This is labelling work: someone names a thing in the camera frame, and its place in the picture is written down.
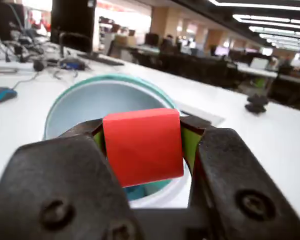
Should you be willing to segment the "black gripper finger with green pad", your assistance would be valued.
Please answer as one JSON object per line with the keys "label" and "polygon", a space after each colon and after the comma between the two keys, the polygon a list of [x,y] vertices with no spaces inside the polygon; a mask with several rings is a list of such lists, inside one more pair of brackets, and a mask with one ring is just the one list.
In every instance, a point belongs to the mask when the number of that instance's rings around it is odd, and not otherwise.
{"label": "black gripper finger with green pad", "polygon": [[196,116],[181,129],[199,136],[189,203],[203,208],[208,239],[300,240],[300,218],[235,130]]}
{"label": "black gripper finger with green pad", "polygon": [[102,121],[19,147],[0,179],[0,240],[142,240],[94,140]]}

